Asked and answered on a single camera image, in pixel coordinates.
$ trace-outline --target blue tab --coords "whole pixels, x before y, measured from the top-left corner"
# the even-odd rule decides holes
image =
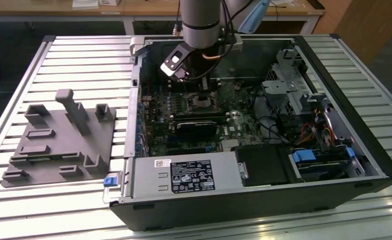
[[[317,156],[313,150],[298,150],[293,154],[294,161],[298,163],[301,161],[314,161]]]
[[[108,176],[104,178],[104,187],[116,187],[118,186],[118,177]]]
[[[294,161],[298,163],[299,161],[302,161],[301,156],[298,155],[298,152],[293,153],[293,158]]]
[[[357,156],[354,149],[353,149],[351,147],[349,147],[349,148],[346,149],[346,151],[347,151],[347,153],[349,153],[350,158],[353,159],[353,158]]]

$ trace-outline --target wooden table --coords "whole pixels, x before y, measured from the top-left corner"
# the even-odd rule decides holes
[[[302,34],[310,34],[325,10],[307,0],[270,7],[265,21],[302,21]],[[122,0],[118,6],[72,10],[72,0],[0,0],[0,22],[122,21],[127,35],[135,34],[135,21],[174,21],[178,0]]]

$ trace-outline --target white label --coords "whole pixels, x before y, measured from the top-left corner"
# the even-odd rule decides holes
[[[205,186],[213,186],[213,185],[214,185],[214,182],[213,182],[213,181],[207,181],[207,182],[203,182],[202,184],[203,184]]]
[[[155,167],[162,168],[162,167],[170,167],[171,166],[171,160],[170,159],[158,159],[155,160]]]
[[[119,11],[103,11],[102,14],[108,14],[108,15],[119,15]]]

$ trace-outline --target metal case frame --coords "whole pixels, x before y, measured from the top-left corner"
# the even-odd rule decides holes
[[[243,39],[261,38],[247,35]],[[346,121],[357,141],[363,143],[369,157],[382,170],[378,177],[350,178],[343,181],[329,180],[321,184],[297,183],[291,187],[271,187],[270,189],[223,192],[222,194],[201,195],[177,198],[133,199],[133,169],[135,161],[131,155],[126,160],[123,195],[110,207],[118,217],[134,231],[169,229],[179,226],[226,222],[249,218],[259,218],[281,214],[303,213],[333,209],[357,196],[377,192],[392,185],[392,160],[375,138],[367,124],[359,116],[338,83],[334,81],[311,46],[301,35],[274,35],[263,38],[287,38],[295,42],[297,49],[310,64],[313,73],[319,78],[319,84],[327,89],[331,102],[339,107],[339,114]],[[146,38],[146,43],[161,41],[162,37]]]

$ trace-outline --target motherboard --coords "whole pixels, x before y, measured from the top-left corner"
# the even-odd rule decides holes
[[[223,80],[217,91],[173,92],[145,98],[150,156],[227,152],[265,142],[251,108],[258,89]]]

